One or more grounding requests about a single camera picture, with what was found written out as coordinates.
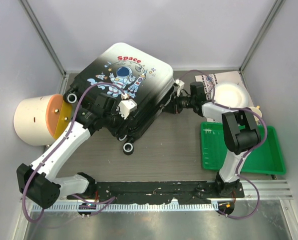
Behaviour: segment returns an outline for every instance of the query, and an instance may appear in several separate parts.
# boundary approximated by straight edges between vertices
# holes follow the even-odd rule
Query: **black wheel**
[[[127,138],[127,135],[124,135],[124,136],[120,136],[120,137],[117,137],[118,141],[123,141]]]
[[[124,152],[124,154],[126,154],[126,155],[131,155],[131,154],[133,154],[133,152],[134,152],[134,147],[133,147],[133,144],[131,144],[131,143],[125,143],[124,145],[123,145],[123,152]]]
[[[69,104],[73,104],[73,103],[77,102],[78,97],[76,94],[71,92],[71,93],[66,94],[64,100]]]

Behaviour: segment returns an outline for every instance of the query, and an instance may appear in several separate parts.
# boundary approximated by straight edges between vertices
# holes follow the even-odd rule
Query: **white wall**
[[[41,147],[22,142],[13,129],[18,103],[56,93],[61,80],[21,5],[0,0],[0,240],[10,240],[20,199],[16,169],[30,163]]]
[[[298,206],[298,0],[287,0],[245,71],[255,104],[277,129]]]
[[[69,71],[116,42],[174,68],[239,67],[274,0],[29,0]]]

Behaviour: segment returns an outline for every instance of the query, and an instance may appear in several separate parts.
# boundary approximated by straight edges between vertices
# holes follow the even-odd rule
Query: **metal frame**
[[[246,66],[248,65],[250,59],[252,58],[253,54],[255,53],[256,49],[258,48],[259,44],[261,43],[262,39],[264,38],[265,34],[267,33],[268,29],[270,28],[272,22],[274,21],[276,15],[278,14],[279,10],[281,9],[285,0],[276,0],[271,7],[271,10],[265,19],[264,23],[262,24],[260,31],[258,32],[257,36],[255,37],[245,59],[242,62],[240,67],[240,71],[243,72]]]
[[[68,73],[76,73],[72,72],[72,71],[66,71],[63,67],[63,65],[61,64],[61,61],[59,60],[57,54],[55,53],[50,41],[48,40],[42,26],[40,25],[36,15],[34,14],[30,4],[28,3],[28,0],[19,0],[20,4],[23,6],[26,14],[28,15],[30,21],[32,22],[33,26],[35,27],[39,37],[41,38],[43,44],[45,45],[47,51],[49,52],[51,58],[53,59],[53,61],[55,62],[58,70],[60,71],[60,73],[63,76],[61,85],[60,85],[60,89],[59,89],[59,93],[63,94],[65,93],[65,88],[68,82],[68,78],[69,78],[69,74]],[[285,2],[285,0],[275,0],[273,6],[270,9],[270,12],[268,14],[268,16],[266,17],[264,23],[261,26],[261,29],[259,30],[256,38],[254,39],[248,53],[246,54],[245,59],[242,62],[242,65],[240,68],[238,67],[223,67],[223,68],[197,68],[198,70],[202,70],[202,71],[206,71],[206,70],[212,70],[212,71],[236,71],[239,70],[241,75],[242,75],[242,81],[244,82],[246,88],[247,88],[247,83],[245,81],[245,77],[244,77],[244,70],[247,67],[247,65],[250,62],[250,59],[252,58],[252,56],[254,55],[256,49],[258,48],[258,46],[260,45],[262,39],[265,37],[265,34],[267,33],[267,31],[269,30],[271,24],[273,23],[276,15],[278,14],[279,10],[281,9],[283,3]],[[175,71],[187,71],[190,70],[188,68],[175,68]],[[244,187],[244,191],[245,191],[245,198],[239,198],[237,199],[237,201],[254,201],[256,200],[256,192],[253,189],[253,187],[247,183],[246,181],[241,181],[243,183],[243,187]],[[293,196],[292,193],[290,191],[289,185],[287,183],[286,180],[256,180],[253,181],[255,183],[255,185],[257,186],[257,188],[259,189],[260,192],[260,197],[261,200],[276,200],[279,199],[281,200],[281,206],[283,208],[284,211],[284,215],[286,217],[291,235],[293,239],[298,239],[298,220],[297,220],[297,216],[294,212],[294,208],[292,207],[293,203]],[[212,199],[212,203],[216,203],[216,201],[219,201],[220,199]],[[77,203],[80,203],[80,201],[76,201],[76,200],[64,200],[64,199],[60,199],[58,200],[55,205],[59,206],[66,206],[69,205],[71,207],[67,207],[68,209],[70,209],[70,211],[77,211],[76,210],[76,205]],[[37,211],[37,209],[35,209],[34,203],[28,201],[28,204],[30,204],[29,206],[29,213],[30,212],[35,212]],[[50,209],[51,211],[59,211],[60,209],[58,207],[54,207],[54,209]],[[207,210],[207,209],[214,209],[214,206],[203,206],[201,207],[201,210]],[[124,208],[121,207],[119,208],[121,212],[123,212]],[[135,211],[143,211],[145,208],[137,208],[135,209]],[[112,206],[110,206],[110,208],[107,210],[108,212],[110,211],[116,211],[117,208],[114,208]],[[163,209],[152,209],[152,211],[163,211]],[[180,208],[176,207],[174,209],[175,211],[180,210]],[[19,220],[16,226],[16,231],[14,233],[14,238],[13,239],[23,239],[25,231],[26,231],[26,227],[28,225],[28,222],[26,221],[26,219],[24,218],[23,214],[20,214],[19,216]]]
[[[49,39],[46,36],[42,26],[40,25],[36,15],[34,14],[30,4],[28,3],[27,0],[19,0],[19,2],[23,6],[23,8],[24,8],[25,12],[27,13],[31,23],[33,24],[34,28],[36,29],[39,37],[41,38],[43,44],[47,48],[48,53],[50,54],[51,58],[53,59],[54,63],[56,64],[56,66],[59,69],[60,73],[62,74],[62,76],[65,76],[65,70],[64,70],[64,68],[63,68],[57,54],[55,53],[51,43],[49,42]]]
[[[281,202],[281,207],[283,209],[285,219],[289,226],[291,236],[293,239],[298,240],[298,218],[292,207],[292,204],[294,204],[294,201],[281,200],[280,202]]]
[[[60,200],[57,201],[45,212],[94,212],[96,209],[79,209],[83,202],[80,200]],[[97,205],[98,209],[103,208],[104,204]],[[182,211],[217,211],[219,209],[217,202],[208,204],[178,204],[176,199],[173,199],[169,204],[149,205],[149,204],[111,204],[108,205],[103,212],[106,213],[130,213],[130,212],[182,212]],[[41,207],[34,204],[31,212],[40,212]]]

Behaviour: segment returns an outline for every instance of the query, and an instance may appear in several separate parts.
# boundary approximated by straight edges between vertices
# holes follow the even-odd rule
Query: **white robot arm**
[[[239,183],[239,174],[249,155],[249,150],[261,141],[254,116],[243,109],[231,110],[207,100],[201,82],[191,83],[190,91],[191,94],[187,96],[175,95],[164,111],[178,114],[183,108],[193,109],[196,114],[223,124],[224,140],[228,151],[215,182],[219,194],[231,194]]]
[[[136,103],[131,99],[122,100],[118,109],[123,119],[136,109]],[[58,172],[74,151],[93,133],[101,129],[108,119],[105,115],[96,116],[86,109],[81,108],[78,111],[75,122],[70,122],[64,133],[55,141],[55,143],[30,166],[21,164],[17,169],[17,178],[19,190],[23,190],[33,171],[36,170],[26,196],[41,206],[43,209],[49,208],[54,202],[64,196],[71,194],[81,194],[87,198],[95,192],[95,180],[85,173],[77,173],[70,177],[56,178]]]

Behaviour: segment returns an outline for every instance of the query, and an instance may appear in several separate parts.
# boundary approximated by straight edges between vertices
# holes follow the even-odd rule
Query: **purple cable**
[[[231,215],[226,215],[223,211],[220,211],[220,210],[218,210],[218,212],[220,214],[222,214],[222,215],[230,218],[230,219],[242,220],[242,219],[249,218],[249,217],[251,217],[251,216],[253,216],[255,214],[255,212],[257,211],[257,209],[259,208],[259,205],[260,205],[260,193],[259,193],[258,188],[255,186],[255,184],[253,182],[251,182],[249,179],[247,179],[245,176],[242,176],[242,175],[239,175],[238,174],[238,177],[244,179],[249,184],[251,184],[254,187],[255,191],[257,192],[258,199],[257,199],[257,204],[256,204],[255,208],[253,209],[253,211],[250,214],[248,214],[246,216],[231,216]]]
[[[99,214],[100,212],[102,212],[109,204],[111,204],[113,201],[114,201],[114,199],[115,199],[115,197],[112,197],[112,198],[110,198],[109,199],[109,202],[103,207],[103,208],[101,208],[100,210],[98,210],[98,211],[95,211],[95,212],[93,212],[90,216],[94,216],[94,215],[97,215],[97,214]],[[84,208],[88,208],[88,209],[95,209],[95,207],[90,207],[90,206],[83,206]],[[33,237],[34,237],[34,235],[35,235],[35,232],[36,232],[36,230],[37,230],[37,228],[38,228],[38,226],[40,225],[40,226],[42,226],[43,228],[47,228],[47,229],[59,229],[59,228],[61,228],[61,227],[63,227],[63,226],[65,226],[65,225],[67,225],[68,223],[70,223],[70,222],[72,222],[72,221],[74,221],[74,220],[76,220],[77,218],[79,218],[80,216],[76,216],[76,217],[74,217],[74,218],[71,218],[71,219],[69,219],[68,221],[66,221],[65,223],[63,223],[63,224],[61,224],[61,225],[59,225],[59,226],[46,226],[46,225],[44,225],[44,224],[42,224],[42,223],[38,223],[36,226],[35,226],[35,228],[34,228],[34,230],[33,230],[33,232],[32,232],[32,234],[31,234],[31,237],[30,237],[30,240],[32,240],[33,239]]]
[[[25,197],[27,195],[27,192],[28,192],[28,188],[29,188],[29,185],[34,177],[34,175],[39,171],[39,169],[43,166],[43,164],[49,159],[49,157],[63,144],[63,142],[66,140],[66,138],[69,136],[69,134],[71,133],[71,130],[73,128],[73,125],[74,125],[74,121],[77,117],[77,114],[78,114],[78,111],[79,111],[79,107],[82,103],[82,100],[83,98],[85,97],[85,95],[90,91],[91,88],[94,88],[96,86],[100,86],[100,85],[110,85],[110,86],[113,86],[114,88],[117,88],[118,90],[120,90],[123,94],[125,94],[124,90],[112,83],[108,83],[108,82],[98,82],[94,85],[91,85],[90,87],[88,87],[84,93],[82,94],[80,100],[78,101],[78,104],[77,104],[77,107],[74,111],[74,114],[73,114],[73,117],[72,117],[72,120],[71,120],[71,125],[68,129],[68,132],[65,134],[64,138],[57,144],[57,146],[54,147],[54,149],[52,149],[49,154],[47,156],[45,156],[45,158],[41,161],[41,163],[37,166],[37,168],[32,172],[32,174],[30,175],[28,181],[26,182],[25,186],[24,186],[24,189],[23,189],[23,193],[22,193],[22,211],[23,211],[23,214],[25,216],[25,218],[30,222],[30,223],[37,223],[41,218],[42,218],[42,215],[43,215],[43,212],[44,212],[44,209],[42,209],[41,211],[41,214],[39,215],[39,217],[37,219],[32,219],[30,218],[28,212],[27,212],[27,209],[26,209],[26,206],[25,206]]]
[[[181,80],[186,74],[189,74],[189,73],[194,73],[194,72],[197,72],[197,73],[201,73],[205,76],[208,76],[207,74],[205,74],[204,72],[200,71],[200,70],[197,70],[197,69],[193,69],[193,70],[189,70],[187,71],[185,74],[183,74],[182,76],[179,77],[179,80]]]
[[[86,204],[93,204],[93,205],[105,204],[105,203],[110,202],[110,201],[112,200],[112,198],[115,198],[115,197],[113,196],[112,198],[110,198],[110,199],[108,199],[108,200],[106,200],[106,201],[102,201],[102,202],[93,202],[93,201],[91,201],[91,202],[90,202],[90,201],[87,201],[87,200],[85,200],[85,199],[79,197],[77,194],[72,194],[71,196],[73,196],[73,197],[75,197],[76,199],[79,199],[79,200],[85,202]]]
[[[267,137],[268,137],[268,128],[267,128],[267,125],[266,125],[266,123],[264,122],[264,120],[263,120],[257,113],[253,112],[253,111],[252,111],[251,109],[249,109],[249,108],[246,108],[246,107],[245,107],[245,108],[228,107],[228,106],[225,106],[225,105],[216,103],[215,100],[214,100],[214,97],[215,97],[215,86],[214,86],[213,82],[212,82],[212,89],[211,89],[211,91],[212,91],[212,90],[213,90],[213,95],[212,95],[211,100],[212,100],[212,103],[213,103],[214,105],[219,106],[219,107],[222,107],[222,108],[224,108],[224,109],[237,110],[237,111],[239,111],[239,110],[243,110],[243,111],[247,111],[247,112],[249,112],[249,113],[252,113],[254,116],[256,116],[256,117],[259,119],[259,121],[261,122],[261,124],[262,124],[262,126],[263,126],[263,128],[264,128],[264,137],[263,137],[263,139],[262,139],[257,145],[255,145],[254,147],[252,147],[250,150],[246,151],[246,152],[243,154],[242,158],[240,159],[240,161],[239,161],[239,163],[238,163],[238,165],[237,165],[237,168],[235,169],[235,173],[238,174],[238,172],[239,172],[239,168],[240,168],[240,166],[241,166],[241,164],[242,164],[242,162],[243,162],[243,158],[245,158],[248,154],[250,154],[254,149],[257,149],[258,147],[260,147],[260,146],[266,141],[266,139],[267,139]]]
[[[212,91],[212,90],[213,90],[213,95],[212,95],[212,97],[211,97],[211,100],[212,100],[212,103],[213,103],[214,105],[219,106],[219,107],[222,107],[222,108],[225,108],[225,109],[229,109],[229,110],[238,110],[238,111],[239,111],[239,110],[243,110],[243,111],[247,111],[247,112],[249,112],[249,113],[252,113],[254,116],[256,116],[256,117],[259,119],[259,121],[262,123],[263,128],[264,128],[264,137],[263,137],[263,139],[262,139],[257,145],[255,145],[255,146],[252,147],[250,150],[246,151],[245,154],[243,154],[242,158],[240,159],[240,161],[239,161],[239,163],[238,163],[238,165],[237,165],[237,168],[235,169],[235,173],[236,173],[236,175],[237,175],[238,177],[240,177],[240,178],[246,180],[249,184],[251,184],[251,185],[254,187],[255,191],[257,192],[257,204],[256,204],[255,208],[253,209],[253,211],[252,211],[250,214],[248,214],[248,215],[246,215],[246,216],[231,216],[231,215],[226,215],[226,214],[225,214],[224,212],[222,212],[222,211],[219,211],[220,214],[222,214],[222,215],[224,215],[224,216],[226,216],[226,217],[228,217],[228,218],[230,218],[230,219],[237,219],[237,220],[246,219],[246,218],[251,217],[251,216],[257,211],[257,209],[259,208],[259,205],[260,205],[260,193],[259,193],[258,188],[255,186],[255,184],[254,184],[253,182],[251,182],[251,181],[250,181],[249,179],[247,179],[245,176],[242,176],[242,175],[238,174],[238,172],[239,172],[239,168],[240,168],[240,166],[241,166],[241,164],[242,164],[242,162],[243,162],[243,158],[245,158],[248,154],[250,154],[254,149],[260,147],[260,146],[266,141],[266,139],[267,139],[267,137],[268,137],[268,129],[267,129],[267,125],[266,125],[266,123],[264,122],[264,120],[263,120],[257,113],[253,112],[253,111],[250,110],[249,108],[228,107],[228,106],[224,106],[224,105],[222,105],[222,104],[215,103],[215,100],[214,100],[214,97],[215,97],[215,86],[214,86],[214,83],[213,83],[213,82],[212,82],[212,89],[211,89],[211,91]]]

